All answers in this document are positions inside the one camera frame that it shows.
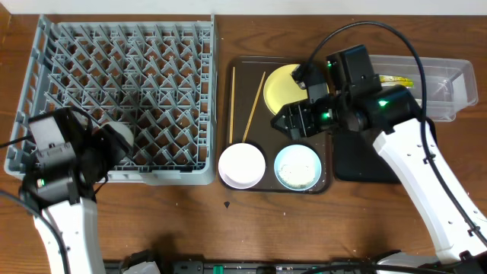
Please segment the white cup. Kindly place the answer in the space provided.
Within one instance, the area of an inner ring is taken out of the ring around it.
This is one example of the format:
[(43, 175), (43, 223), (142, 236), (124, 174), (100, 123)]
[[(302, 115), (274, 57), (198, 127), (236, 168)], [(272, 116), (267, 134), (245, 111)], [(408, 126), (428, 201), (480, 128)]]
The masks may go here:
[(121, 122), (108, 122), (101, 126), (102, 129), (112, 129), (115, 133), (123, 137), (130, 148), (134, 145), (134, 135), (131, 129)]

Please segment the light blue bowl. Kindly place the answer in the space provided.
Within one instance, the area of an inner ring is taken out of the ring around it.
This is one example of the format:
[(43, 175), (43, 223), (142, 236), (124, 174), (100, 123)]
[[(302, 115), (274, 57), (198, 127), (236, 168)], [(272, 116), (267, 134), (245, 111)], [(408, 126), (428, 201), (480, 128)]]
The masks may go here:
[(291, 191), (311, 189), (323, 171), (318, 154), (305, 145), (284, 147), (276, 155), (273, 167), (278, 182)]

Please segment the wooden chopstick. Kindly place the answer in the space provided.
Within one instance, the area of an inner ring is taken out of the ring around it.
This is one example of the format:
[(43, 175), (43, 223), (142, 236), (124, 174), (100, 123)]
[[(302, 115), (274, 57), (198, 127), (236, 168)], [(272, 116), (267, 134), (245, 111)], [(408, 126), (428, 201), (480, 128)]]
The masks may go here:
[(251, 126), (251, 123), (253, 120), (253, 116), (254, 116), (254, 113), (256, 111), (256, 106), (258, 104), (259, 97), (260, 97), (262, 89), (263, 89), (263, 83), (264, 83), (265, 78), (266, 78), (266, 72), (263, 72), (262, 77), (261, 77), (260, 82), (259, 82), (259, 87), (258, 87), (257, 92), (256, 92), (256, 96), (254, 97), (254, 100), (253, 100), (253, 105), (252, 105), (252, 108), (250, 111), (249, 118), (247, 120), (247, 124), (246, 124), (246, 128), (245, 128), (245, 131), (243, 134), (242, 142), (246, 142), (246, 140), (247, 140), (247, 136), (248, 136), (248, 133), (250, 131), (250, 126)]
[(234, 95), (235, 95), (235, 78), (236, 69), (232, 68), (231, 75), (231, 102), (230, 102), (230, 121), (229, 121), (229, 144), (233, 143), (233, 131), (234, 131)]

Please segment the green yellow snack wrapper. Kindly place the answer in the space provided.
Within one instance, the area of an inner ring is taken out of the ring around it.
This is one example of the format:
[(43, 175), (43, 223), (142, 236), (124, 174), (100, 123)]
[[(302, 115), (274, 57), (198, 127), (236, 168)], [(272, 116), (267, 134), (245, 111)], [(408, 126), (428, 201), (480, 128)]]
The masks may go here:
[(402, 85), (406, 88), (413, 88), (414, 82), (409, 78), (392, 75), (379, 75), (380, 83), (383, 88), (393, 87), (395, 85)]

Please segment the pink white bowl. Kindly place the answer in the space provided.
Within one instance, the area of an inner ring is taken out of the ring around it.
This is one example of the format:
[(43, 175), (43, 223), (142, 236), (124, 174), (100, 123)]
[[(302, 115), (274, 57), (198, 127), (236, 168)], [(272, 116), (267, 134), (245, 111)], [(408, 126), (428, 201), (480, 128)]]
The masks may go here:
[(223, 182), (245, 190), (258, 184), (266, 171), (263, 153), (254, 145), (237, 143), (227, 147), (218, 161), (218, 174)]

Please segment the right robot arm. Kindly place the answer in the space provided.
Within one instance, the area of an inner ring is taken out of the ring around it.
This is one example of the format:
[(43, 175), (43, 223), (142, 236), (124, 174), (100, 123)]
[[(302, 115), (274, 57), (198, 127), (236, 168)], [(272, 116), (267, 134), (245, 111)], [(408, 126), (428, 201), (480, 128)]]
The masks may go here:
[(486, 217), (475, 206), (441, 155), (425, 117), (426, 103), (395, 85), (383, 88), (365, 46), (326, 58), (335, 94), (312, 63), (299, 65), (293, 80), (307, 99), (284, 105), (273, 129), (293, 140), (335, 129), (361, 133), (395, 173), (428, 229), (435, 256), (421, 259), (393, 252), (375, 263), (422, 271), (434, 265), (454, 273), (486, 271)]

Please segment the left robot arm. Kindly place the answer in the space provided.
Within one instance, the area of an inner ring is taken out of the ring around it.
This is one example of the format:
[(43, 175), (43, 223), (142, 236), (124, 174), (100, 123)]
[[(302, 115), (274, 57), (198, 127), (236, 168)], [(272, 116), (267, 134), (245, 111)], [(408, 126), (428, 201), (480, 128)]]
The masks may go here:
[(94, 185), (132, 150), (132, 131), (120, 122), (96, 128), (77, 107), (35, 116), (28, 126), (37, 149), (19, 196), (33, 212), (51, 272), (103, 273)]

